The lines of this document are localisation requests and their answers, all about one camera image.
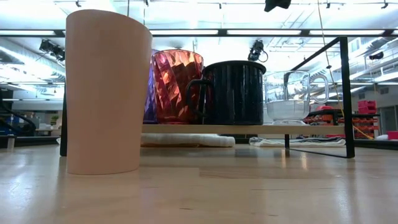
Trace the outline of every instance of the wooden shelf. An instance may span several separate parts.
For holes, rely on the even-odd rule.
[[[192,134],[344,134],[344,126],[276,126],[276,125],[177,125],[144,124],[143,133]]]

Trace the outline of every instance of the ceiling light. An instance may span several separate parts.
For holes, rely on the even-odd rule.
[[[48,66],[48,65],[44,65],[44,64],[42,64],[42,63],[40,63],[40,62],[36,62],[35,60],[32,60],[32,59],[29,58],[29,57],[26,57],[26,56],[21,55],[21,54],[19,54],[19,53],[15,53],[15,52],[13,52],[13,51],[11,51],[11,50],[8,50],[8,49],[6,49],[6,48],[4,48],[4,47],[1,47],[1,46],[0,46],[0,50],[2,50],[2,51],[4,51],[5,53],[7,53],[7,54],[9,54],[9,55],[11,55],[11,56],[17,58],[18,60],[24,62],[24,63],[25,63],[24,68],[26,68],[27,70],[33,70],[32,73],[36,73],[36,72],[37,72],[37,73],[36,73],[36,76],[37,76],[37,74],[39,74],[39,73],[45,73],[46,76],[45,76],[45,75],[42,75],[41,78],[48,78],[48,77],[51,77],[52,74],[53,74],[53,72],[57,72],[57,73],[59,73],[59,74],[61,74],[61,75],[63,75],[63,76],[66,75],[65,72],[61,72],[60,70],[53,69],[52,67],[50,67],[50,66]]]
[[[0,30],[0,35],[55,35],[52,30]]]
[[[362,87],[357,87],[357,88],[353,88],[352,90],[350,90],[352,93],[358,91],[358,90],[362,90],[363,88],[365,88],[365,86]]]
[[[23,101],[45,101],[46,99],[21,99]]]
[[[379,35],[384,30],[324,30],[325,35]],[[322,30],[311,30],[310,35],[322,35]]]
[[[398,82],[382,82],[378,83],[378,85],[398,85]]]
[[[227,30],[228,35],[299,35],[301,30]]]
[[[19,101],[19,99],[2,99],[3,101]]]
[[[23,84],[23,85],[46,85],[48,83],[47,82],[12,82],[10,84],[13,84],[13,85],[18,85],[18,84]]]
[[[152,35],[215,35],[218,30],[151,30]]]
[[[374,83],[350,83],[350,85],[373,85]]]
[[[337,95],[337,93],[329,93],[329,98],[330,98],[330,97],[334,97],[334,96],[336,96],[336,95]],[[321,99],[323,99],[324,97],[326,97],[325,94],[321,94],[321,95],[318,96],[318,98],[321,98]]]
[[[21,90],[27,90],[27,91],[36,91],[35,88],[32,88],[30,86],[25,86],[25,85],[12,85],[12,84],[8,84],[8,86],[14,87],[14,88],[19,88]]]
[[[392,72],[392,73],[388,73],[388,74],[384,74],[380,77],[377,77],[374,79],[375,82],[383,82],[383,81],[387,81],[393,78],[398,78],[398,72]]]
[[[350,79],[350,80],[353,80],[353,79],[355,79],[355,78],[360,77],[361,75],[363,75],[363,74],[362,74],[361,72],[358,72],[358,73],[355,73],[355,74],[350,75],[350,76],[349,76],[349,79]]]

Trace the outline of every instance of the red container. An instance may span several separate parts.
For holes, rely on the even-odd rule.
[[[198,116],[186,104],[185,89],[201,79],[203,58],[187,50],[163,50],[152,56],[157,121],[160,124],[197,124]],[[191,87],[192,105],[199,109],[200,86]]]
[[[398,131],[388,131],[388,140],[398,139]]]
[[[374,100],[363,100],[358,102],[358,108],[361,107],[373,107],[376,108],[376,101]]]
[[[320,110],[333,110],[334,108],[332,106],[318,106],[315,110],[320,111]]]
[[[361,107],[358,108],[358,112],[360,114],[376,114],[376,108],[375,107]]]
[[[333,138],[333,137],[341,137],[341,138],[346,138],[345,134],[327,134],[326,138]]]

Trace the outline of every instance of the red storage bin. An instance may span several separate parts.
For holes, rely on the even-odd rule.
[[[398,131],[388,131],[388,140],[398,139]]]
[[[362,101],[358,102],[358,108],[368,107],[368,106],[376,108],[376,101],[374,101],[374,100],[362,100]]]
[[[361,107],[358,108],[360,114],[376,114],[376,107]]]
[[[345,134],[327,134],[326,138],[333,138],[333,137],[341,137],[341,138],[346,138]]]

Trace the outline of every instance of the glass pitcher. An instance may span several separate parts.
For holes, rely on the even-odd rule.
[[[310,112],[310,82],[321,78],[325,82],[325,98],[314,97],[317,103],[329,99],[328,79],[324,75],[310,77],[308,72],[288,71],[265,74],[264,90],[268,116],[276,125],[305,125],[302,121]]]

